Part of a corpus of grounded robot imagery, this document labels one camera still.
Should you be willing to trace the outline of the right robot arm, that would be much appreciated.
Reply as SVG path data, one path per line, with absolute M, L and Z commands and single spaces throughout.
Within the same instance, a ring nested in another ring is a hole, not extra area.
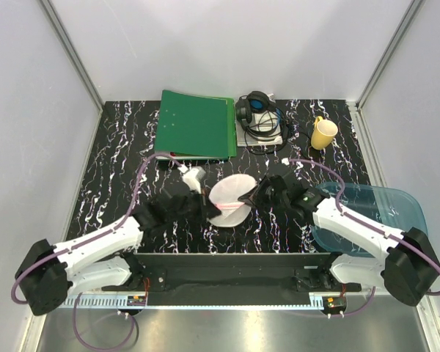
M 252 208 L 283 208 L 300 224 L 336 233 L 369 253 L 331 254 L 318 272 L 325 290 L 342 284 L 383 288 L 410 307 L 425 296 L 440 296 L 440 261 L 428 236 L 416 227 L 404 231 L 378 223 L 318 188 L 289 186 L 280 176 L 265 177 L 238 199 Z

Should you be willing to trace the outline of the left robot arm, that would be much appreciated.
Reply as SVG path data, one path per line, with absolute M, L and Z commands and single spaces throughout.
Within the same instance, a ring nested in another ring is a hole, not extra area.
M 33 315 L 52 312 L 72 294 L 119 288 L 146 290 L 150 279 L 129 249 L 145 235 L 182 219 L 206 221 L 221 211 L 204 194 L 159 195 L 120 219 L 80 238 L 57 244 L 35 242 L 15 273 L 11 299 Z

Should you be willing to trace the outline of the white pink mesh laundry bag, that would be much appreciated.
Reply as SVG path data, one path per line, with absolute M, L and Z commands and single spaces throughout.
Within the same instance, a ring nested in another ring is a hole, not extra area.
M 209 219 L 216 227 L 236 227 L 241 224 L 251 211 L 251 207 L 238 199 L 253 190 L 257 181 L 250 175 L 230 175 L 212 187 L 209 200 L 221 213 Z

